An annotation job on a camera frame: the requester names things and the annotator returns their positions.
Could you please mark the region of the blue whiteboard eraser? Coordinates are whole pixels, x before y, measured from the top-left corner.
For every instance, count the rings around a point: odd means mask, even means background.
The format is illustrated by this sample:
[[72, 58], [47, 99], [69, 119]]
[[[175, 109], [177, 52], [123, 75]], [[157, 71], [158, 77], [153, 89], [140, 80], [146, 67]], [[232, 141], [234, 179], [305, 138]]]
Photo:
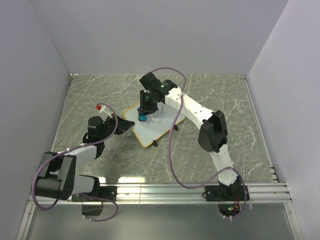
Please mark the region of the blue whiteboard eraser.
[[140, 122], [146, 122], [148, 118], [148, 112], [143, 110], [141, 106], [138, 107], [138, 120]]

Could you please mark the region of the yellow framed whiteboard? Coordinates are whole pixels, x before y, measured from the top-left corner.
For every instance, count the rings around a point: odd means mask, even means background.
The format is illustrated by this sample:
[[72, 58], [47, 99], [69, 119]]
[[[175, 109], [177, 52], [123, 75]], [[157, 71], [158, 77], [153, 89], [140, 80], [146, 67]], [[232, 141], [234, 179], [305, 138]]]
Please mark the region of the yellow framed whiteboard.
[[125, 120], [135, 122], [132, 131], [142, 147], [147, 148], [157, 141], [163, 135], [170, 131], [172, 123], [178, 113], [178, 110], [163, 104], [158, 104], [158, 111], [147, 116], [146, 122], [138, 120], [139, 103], [126, 109], [123, 113]]

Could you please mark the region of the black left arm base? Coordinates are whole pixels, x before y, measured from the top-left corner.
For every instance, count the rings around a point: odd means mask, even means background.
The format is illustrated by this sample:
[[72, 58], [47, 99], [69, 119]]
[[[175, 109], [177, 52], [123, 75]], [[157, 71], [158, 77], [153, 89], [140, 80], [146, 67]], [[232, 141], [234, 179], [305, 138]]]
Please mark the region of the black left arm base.
[[95, 198], [107, 199], [115, 202], [117, 197], [117, 189], [118, 187], [115, 185], [100, 186], [97, 192], [86, 193], [86, 195], [90, 197], [86, 197], [81, 194], [73, 195], [71, 197], [71, 201], [72, 202], [98, 202], [97, 199], [92, 198], [92, 197], [95, 197]]

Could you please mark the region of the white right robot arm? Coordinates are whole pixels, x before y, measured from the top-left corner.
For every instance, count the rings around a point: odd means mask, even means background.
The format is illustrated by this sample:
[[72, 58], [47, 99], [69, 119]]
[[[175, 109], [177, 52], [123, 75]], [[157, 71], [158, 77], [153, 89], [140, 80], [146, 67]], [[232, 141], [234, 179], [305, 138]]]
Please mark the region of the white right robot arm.
[[218, 200], [232, 201], [245, 193], [245, 185], [235, 172], [228, 150], [228, 129], [222, 111], [210, 110], [191, 97], [169, 79], [160, 81], [153, 72], [148, 72], [139, 82], [143, 90], [139, 93], [138, 120], [145, 122], [147, 116], [158, 110], [163, 103], [183, 114], [199, 130], [198, 144], [208, 152], [218, 173]]

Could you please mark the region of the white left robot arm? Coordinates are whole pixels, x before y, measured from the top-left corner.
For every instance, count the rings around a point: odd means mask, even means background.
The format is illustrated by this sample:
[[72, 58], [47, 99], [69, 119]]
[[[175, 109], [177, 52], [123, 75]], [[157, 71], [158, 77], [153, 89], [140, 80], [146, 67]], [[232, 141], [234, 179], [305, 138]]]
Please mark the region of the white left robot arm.
[[87, 132], [82, 143], [65, 152], [47, 151], [42, 155], [38, 174], [32, 184], [32, 193], [51, 199], [67, 200], [71, 195], [83, 194], [89, 201], [101, 196], [99, 178], [76, 173], [78, 165], [99, 158], [105, 148], [106, 139], [121, 135], [135, 123], [115, 114], [103, 120], [93, 116], [88, 120]]

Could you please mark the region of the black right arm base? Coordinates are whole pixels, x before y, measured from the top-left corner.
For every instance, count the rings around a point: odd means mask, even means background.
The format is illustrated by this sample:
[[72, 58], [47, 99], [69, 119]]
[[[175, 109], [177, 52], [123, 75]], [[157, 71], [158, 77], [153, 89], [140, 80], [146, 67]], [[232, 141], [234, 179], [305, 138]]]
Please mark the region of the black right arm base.
[[241, 185], [234, 193], [228, 193], [220, 185], [206, 185], [201, 196], [207, 202], [243, 202], [245, 197], [248, 201], [250, 200], [248, 186], [245, 185], [244, 187]]

